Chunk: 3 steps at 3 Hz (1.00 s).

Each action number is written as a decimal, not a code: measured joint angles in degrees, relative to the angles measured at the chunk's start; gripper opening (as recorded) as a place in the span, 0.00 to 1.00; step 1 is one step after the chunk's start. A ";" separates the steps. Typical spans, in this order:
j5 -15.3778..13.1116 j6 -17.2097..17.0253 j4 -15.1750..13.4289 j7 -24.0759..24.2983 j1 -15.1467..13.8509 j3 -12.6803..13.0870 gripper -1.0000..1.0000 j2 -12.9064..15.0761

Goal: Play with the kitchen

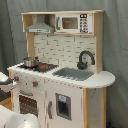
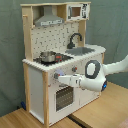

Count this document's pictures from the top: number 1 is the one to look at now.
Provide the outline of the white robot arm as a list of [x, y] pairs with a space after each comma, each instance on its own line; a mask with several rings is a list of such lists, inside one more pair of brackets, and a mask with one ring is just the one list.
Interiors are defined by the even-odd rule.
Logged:
[[0, 72], [0, 89], [4, 92], [9, 92], [18, 85], [13, 79]]

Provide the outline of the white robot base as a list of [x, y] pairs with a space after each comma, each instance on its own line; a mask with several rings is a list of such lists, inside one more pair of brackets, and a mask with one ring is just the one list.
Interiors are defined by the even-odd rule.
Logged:
[[41, 128], [33, 114], [15, 113], [0, 105], [0, 128]]

